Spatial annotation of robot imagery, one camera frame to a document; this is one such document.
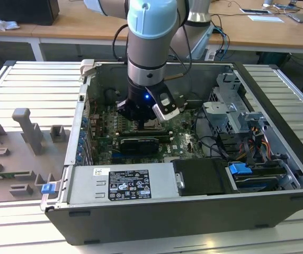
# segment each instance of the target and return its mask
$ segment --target motherboard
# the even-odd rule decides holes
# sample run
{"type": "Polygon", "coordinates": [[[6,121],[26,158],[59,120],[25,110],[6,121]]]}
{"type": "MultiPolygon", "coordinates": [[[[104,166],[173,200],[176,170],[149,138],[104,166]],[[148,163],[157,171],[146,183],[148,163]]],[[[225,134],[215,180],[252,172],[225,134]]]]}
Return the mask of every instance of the motherboard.
{"type": "Polygon", "coordinates": [[[166,123],[150,120],[143,129],[137,122],[118,114],[114,105],[95,105],[91,111],[95,165],[158,163],[204,157],[202,144],[193,132],[195,110],[185,111],[166,123]]]}

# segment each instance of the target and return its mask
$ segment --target warning label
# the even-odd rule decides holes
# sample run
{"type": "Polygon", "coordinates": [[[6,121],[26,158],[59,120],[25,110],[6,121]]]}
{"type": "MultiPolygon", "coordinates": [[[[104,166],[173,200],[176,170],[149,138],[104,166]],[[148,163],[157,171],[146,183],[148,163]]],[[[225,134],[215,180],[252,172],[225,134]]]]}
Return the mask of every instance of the warning label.
{"type": "Polygon", "coordinates": [[[152,198],[151,195],[147,170],[109,172],[110,201],[152,198]]]}

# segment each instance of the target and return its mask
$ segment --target desk leg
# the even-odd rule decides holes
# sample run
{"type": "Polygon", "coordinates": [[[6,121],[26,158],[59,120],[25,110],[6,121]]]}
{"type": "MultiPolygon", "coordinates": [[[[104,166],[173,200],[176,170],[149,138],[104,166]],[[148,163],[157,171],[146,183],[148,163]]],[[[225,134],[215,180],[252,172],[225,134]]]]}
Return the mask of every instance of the desk leg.
{"type": "Polygon", "coordinates": [[[78,57],[83,56],[81,46],[79,44],[76,44],[75,47],[76,47],[77,56],[78,57]]]}
{"type": "Polygon", "coordinates": [[[46,56],[44,55],[44,51],[41,48],[42,45],[40,43],[39,38],[31,38],[29,43],[30,43],[31,48],[33,50],[35,60],[36,61],[45,61],[46,56]]]}
{"type": "Polygon", "coordinates": [[[208,44],[207,53],[204,57],[205,61],[214,61],[216,51],[220,48],[219,45],[208,44]]]}

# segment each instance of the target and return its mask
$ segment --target tissue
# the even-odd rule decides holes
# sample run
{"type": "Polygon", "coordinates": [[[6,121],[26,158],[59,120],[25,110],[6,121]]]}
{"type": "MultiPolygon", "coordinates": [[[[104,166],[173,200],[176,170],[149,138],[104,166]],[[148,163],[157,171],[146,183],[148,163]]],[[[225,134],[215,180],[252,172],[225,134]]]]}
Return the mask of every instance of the tissue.
{"type": "Polygon", "coordinates": [[[3,21],[0,20],[0,30],[5,31],[6,29],[17,29],[20,28],[15,21],[3,21]]]}

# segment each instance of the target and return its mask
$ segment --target blue drive latch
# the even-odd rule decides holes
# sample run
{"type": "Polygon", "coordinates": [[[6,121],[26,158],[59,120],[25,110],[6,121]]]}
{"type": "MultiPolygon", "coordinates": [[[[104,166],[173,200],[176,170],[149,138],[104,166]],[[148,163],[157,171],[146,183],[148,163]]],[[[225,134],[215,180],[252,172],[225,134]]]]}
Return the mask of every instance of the blue drive latch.
{"type": "Polygon", "coordinates": [[[55,194],[56,184],[43,184],[41,193],[42,194],[55,194]]]}
{"type": "Polygon", "coordinates": [[[229,166],[232,175],[234,174],[251,174],[252,170],[246,167],[246,163],[233,163],[229,166]]]}

